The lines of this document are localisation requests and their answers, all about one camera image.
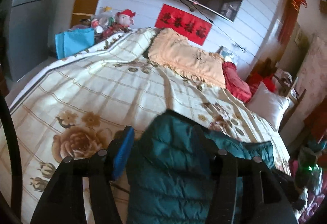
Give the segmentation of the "dark green puffer jacket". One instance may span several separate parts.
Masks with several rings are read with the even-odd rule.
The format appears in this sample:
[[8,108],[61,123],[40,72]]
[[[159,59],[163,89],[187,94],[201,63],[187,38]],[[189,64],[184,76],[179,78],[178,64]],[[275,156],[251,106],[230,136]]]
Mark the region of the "dark green puffer jacket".
[[132,147],[126,164],[128,223],[206,223],[215,182],[199,167],[192,145],[195,125],[218,148],[242,159],[259,156],[272,169],[271,142],[240,142],[168,110],[152,121]]

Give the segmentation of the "maroon velvet blanket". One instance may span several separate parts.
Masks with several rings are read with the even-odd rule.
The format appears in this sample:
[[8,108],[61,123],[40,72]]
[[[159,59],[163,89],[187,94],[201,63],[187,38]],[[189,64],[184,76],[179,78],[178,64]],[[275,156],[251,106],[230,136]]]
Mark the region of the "maroon velvet blanket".
[[326,168],[309,162],[303,165],[295,159],[289,161],[295,188],[305,202],[301,210],[295,210],[298,223],[307,223],[326,198]]

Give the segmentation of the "floral cream bedspread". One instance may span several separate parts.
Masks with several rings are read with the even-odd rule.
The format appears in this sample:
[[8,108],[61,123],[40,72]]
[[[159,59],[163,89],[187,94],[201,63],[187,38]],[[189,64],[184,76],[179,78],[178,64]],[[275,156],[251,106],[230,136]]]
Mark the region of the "floral cream bedspread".
[[223,84],[188,78],[143,57],[156,32],[114,36],[46,67],[11,104],[22,164],[23,223],[30,223],[49,179],[63,158],[87,158],[106,148],[125,126],[140,138],[171,109],[241,142],[273,145],[265,159],[289,173],[279,133]]

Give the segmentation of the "white satin pillow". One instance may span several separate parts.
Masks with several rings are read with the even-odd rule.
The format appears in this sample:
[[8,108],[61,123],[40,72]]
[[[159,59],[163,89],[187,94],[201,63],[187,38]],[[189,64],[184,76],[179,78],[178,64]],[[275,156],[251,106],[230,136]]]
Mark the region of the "white satin pillow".
[[290,99],[288,97],[270,92],[266,85],[261,82],[246,107],[264,118],[274,130],[278,131],[289,105]]

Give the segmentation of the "red pillow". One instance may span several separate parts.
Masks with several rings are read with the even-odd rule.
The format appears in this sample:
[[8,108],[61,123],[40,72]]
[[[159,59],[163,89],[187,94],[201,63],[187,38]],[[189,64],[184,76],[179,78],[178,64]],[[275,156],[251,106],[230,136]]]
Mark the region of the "red pillow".
[[224,62],[222,64],[223,75],[225,79],[226,89],[237,99],[243,103],[247,103],[251,97],[251,90],[246,82],[244,82],[237,74],[237,67],[232,62]]

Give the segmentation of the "wooden bedside chair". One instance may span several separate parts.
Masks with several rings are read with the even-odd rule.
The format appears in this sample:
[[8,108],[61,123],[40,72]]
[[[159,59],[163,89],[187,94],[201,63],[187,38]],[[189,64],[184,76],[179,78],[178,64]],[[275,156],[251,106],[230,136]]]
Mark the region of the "wooden bedside chair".
[[256,65],[246,79],[246,83],[250,86],[252,93],[254,93],[254,89],[261,82],[264,82],[268,85],[268,90],[271,92],[288,97],[290,105],[287,112],[295,111],[307,93],[306,89],[300,91],[298,81],[299,77],[292,77],[289,72],[277,68],[273,65],[270,58]]

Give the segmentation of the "blue paper bag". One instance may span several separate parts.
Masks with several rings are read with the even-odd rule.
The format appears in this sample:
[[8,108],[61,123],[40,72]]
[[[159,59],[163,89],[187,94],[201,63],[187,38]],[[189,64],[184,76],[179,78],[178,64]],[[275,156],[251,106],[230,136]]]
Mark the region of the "blue paper bag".
[[94,30],[92,28],[77,28],[55,35],[55,50],[58,59],[67,58],[77,54],[95,43]]

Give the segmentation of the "plush pig red hat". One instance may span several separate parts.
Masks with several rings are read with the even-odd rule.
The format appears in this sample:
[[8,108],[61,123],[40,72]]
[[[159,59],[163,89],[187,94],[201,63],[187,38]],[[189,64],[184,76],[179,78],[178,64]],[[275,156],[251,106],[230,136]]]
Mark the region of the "plush pig red hat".
[[115,17],[115,22],[113,24],[113,29],[116,31],[130,31],[130,26],[134,25],[134,17],[136,13],[130,9],[125,9],[121,12],[118,12]]

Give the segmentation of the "grey refrigerator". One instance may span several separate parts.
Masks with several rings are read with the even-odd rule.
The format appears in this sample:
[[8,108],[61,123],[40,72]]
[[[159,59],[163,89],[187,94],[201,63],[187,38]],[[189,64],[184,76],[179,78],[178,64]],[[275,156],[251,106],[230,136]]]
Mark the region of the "grey refrigerator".
[[4,0],[1,10],[6,69],[13,81],[19,81],[48,58],[53,0]]

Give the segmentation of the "red calligraphy wall banner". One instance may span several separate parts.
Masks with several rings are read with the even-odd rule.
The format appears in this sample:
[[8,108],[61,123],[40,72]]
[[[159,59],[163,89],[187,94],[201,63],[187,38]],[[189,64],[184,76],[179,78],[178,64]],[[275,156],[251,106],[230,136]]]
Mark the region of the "red calligraphy wall banner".
[[203,46],[212,24],[188,12],[164,4],[156,20],[155,28],[171,28],[188,40]]

